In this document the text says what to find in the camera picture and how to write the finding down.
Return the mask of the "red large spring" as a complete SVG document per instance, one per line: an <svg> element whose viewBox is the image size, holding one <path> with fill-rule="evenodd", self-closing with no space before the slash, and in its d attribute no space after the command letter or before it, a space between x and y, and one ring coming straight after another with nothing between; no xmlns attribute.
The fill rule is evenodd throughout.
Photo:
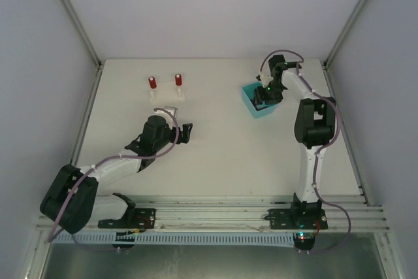
<svg viewBox="0 0 418 279"><path fill-rule="evenodd" d="M182 86L183 84L182 75L180 73L175 75L175 84L177 86Z"/></svg>
<svg viewBox="0 0 418 279"><path fill-rule="evenodd" d="M156 79L155 79L155 77L154 77L154 76L150 76L150 77L148 78L148 82L149 82L150 88L151 88L152 90L155 90L155 89L157 88L157 81L156 81Z"/></svg>

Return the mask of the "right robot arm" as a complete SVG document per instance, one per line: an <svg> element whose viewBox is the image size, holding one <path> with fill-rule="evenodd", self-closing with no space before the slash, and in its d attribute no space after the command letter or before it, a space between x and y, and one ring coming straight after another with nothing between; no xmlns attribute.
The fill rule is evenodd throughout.
<svg viewBox="0 0 418 279"><path fill-rule="evenodd" d="M310 228L325 218L324 200L319 194L319 177L325 150L340 132L339 113L332 97L318 94L303 78L301 63L286 61L283 55L267 57L269 74L260 72L256 82L240 88L242 99L254 118L266 116L292 96L299 103L294 134L300 144L300 177L290 209L285 213L290 226ZM255 147L253 131L245 131L244 121L234 110L232 99L239 90L240 71L216 72L194 69L186 78L190 84L190 104L193 114L205 113L199 120L199 140L210 151L201 160L194 159L191 168L200 177L218 178L219 186L234 175L241 178L261 178L265 164L271 163L274 172L285 173L285 160L290 157L289 145L277 137L285 129L280 123L265 125L259 130L261 145Z"/></svg>

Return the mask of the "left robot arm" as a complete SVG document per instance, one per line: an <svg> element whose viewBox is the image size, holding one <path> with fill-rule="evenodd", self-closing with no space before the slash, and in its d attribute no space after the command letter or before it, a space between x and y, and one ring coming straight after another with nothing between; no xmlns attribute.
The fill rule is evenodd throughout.
<svg viewBox="0 0 418 279"><path fill-rule="evenodd" d="M62 166L40 204L41 214L54 223L50 237L55 238L60 231L73 235L89 223L103 229L151 228L151 221L128 196L118 192L100 196L98 191L143 171L174 145L187 144L192 129L192 123L178 125L176 120L169 122L164 116L153 115L141 134L119 154L92 166Z"/></svg>

